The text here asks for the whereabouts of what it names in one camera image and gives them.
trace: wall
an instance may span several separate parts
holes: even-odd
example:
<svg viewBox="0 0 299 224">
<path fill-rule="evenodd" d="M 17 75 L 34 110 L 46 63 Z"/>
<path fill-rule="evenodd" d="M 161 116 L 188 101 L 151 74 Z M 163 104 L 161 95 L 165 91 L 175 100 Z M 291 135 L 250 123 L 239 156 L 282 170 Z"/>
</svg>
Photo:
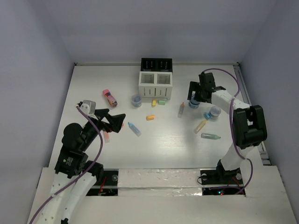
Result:
<svg viewBox="0 0 299 224">
<path fill-rule="evenodd" d="M 39 0 L 0 1 L 0 223 L 28 219 L 73 62 Z"/>
<path fill-rule="evenodd" d="M 237 62 L 275 0 L 44 2 L 76 62 Z"/>
<path fill-rule="evenodd" d="M 299 1 L 278 0 L 242 61 L 251 102 L 263 107 L 266 148 L 299 220 Z"/>
</svg>

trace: purple cable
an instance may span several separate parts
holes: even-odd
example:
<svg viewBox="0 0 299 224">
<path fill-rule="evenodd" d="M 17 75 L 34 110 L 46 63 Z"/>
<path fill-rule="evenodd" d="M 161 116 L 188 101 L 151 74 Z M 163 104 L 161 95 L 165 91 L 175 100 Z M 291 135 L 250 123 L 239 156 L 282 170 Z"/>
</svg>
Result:
<svg viewBox="0 0 299 224">
<path fill-rule="evenodd" d="M 238 91 L 237 93 L 234 95 L 234 97 L 232 98 L 232 100 L 230 101 L 230 106 L 229 106 L 229 125 L 230 125 L 230 132 L 231 132 L 231 135 L 232 135 L 232 139 L 233 139 L 233 144 L 234 144 L 234 148 L 235 148 L 235 151 L 237 152 L 238 156 L 243 159 L 243 160 L 248 160 L 249 163 L 250 163 L 250 167 L 251 167 L 251 172 L 250 172 L 250 177 L 247 181 L 247 183 L 243 186 L 243 188 L 241 188 L 237 193 L 235 193 L 235 195 L 241 193 L 244 191 L 244 189 L 248 186 L 248 184 L 250 183 L 251 179 L 252 179 L 252 175 L 253 175 L 253 164 L 252 164 L 252 161 L 250 159 L 247 159 L 245 158 L 244 156 L 242 156 L 240 154 L 240 152 L 238 151 L 237 149 L 237 145 L 235 143 L 235 136 L 234 136 L 234 132 L 233 132 L 233 120 L 232 120 L 232 110 L 233 110 L 233 104 L 234 104 L 234 100 L 235 100 L 235 97 L 239 94 L 240 92 L 240 85 L 239 85 L 239 82 L 238 80 L 236 79 L 236 77 L 234 77 L 231 73 L 229 73 L 228 71 L 225 71 L 224 69 L 218 69 L 218 68 L 211 68 L 211 69 L 206 69 L 206 70 L 203 70 L 203 73 L 205 73 L 206 71 L 209 71 L 209 70 L 219 70 L 219 71 L 223 71 L 227 74 L 229 74 L 237 83 L 238 85 Z M 235 187 L 232 187 L 232 186 L 226 186 L 226 187 L 215 187 L 213 189 L 220 189 L 220 188 L 235 188 Z"/>
<path fill-rule="evenodd" d="M 80 110 L 79 106 L 76 105 L 76 108 L 77 110 L 89 121 L 89 123 L 92 124 L 92 126 L 94 127 L 94 129 L 97 131 L 97 133 L 99 134 L 99 137 L 101 139 L 101 144 L 100 144 L 100 149 L 99 149 L 99 152 L 97 154 L 97 156 L 95 157 L 94 161 L 90 164 L 90 166 L 83 171 L 83 173 L 81 173 L 76 179 L 74 179 L 73 181 L 69 182 L 67 185 L 65 185 L 63 188 L 61 188 L 60 190 L 58 190 L 57 192 L 54 193 L 54 195 L 58 195 L 60 194 L 62 191 L 64 191 L 65 189 L 67 189 L 69 186 L 71 186 L 73 183 L 77 182 L 84 174 L 86 174 L 92 167 L 93 165 L 96 163 L 96 161 L 98 160 L 101 152 L 102 152 L 102 149 L 103 149 L 103 138 L 102 138 L 102 135 L 99 131 L 99 129 L 97 128 L 97 126 L 93 123 L 93 121 L 86 115 L 82 112 L 82 110 Z M 33 215 L 33 217 L 31 218 L 29 224 L 32 224 L 33 221 L 35 220 L 35 218 L 37 217 L 37 215 L 43 210 L 43 208 L 46 206 L 46 204 L 51 201 L 53 199 L 52 196 L 50 196 L 40 207 L 39 209 L 36 211 L 36 213 Z"/>
</svg>

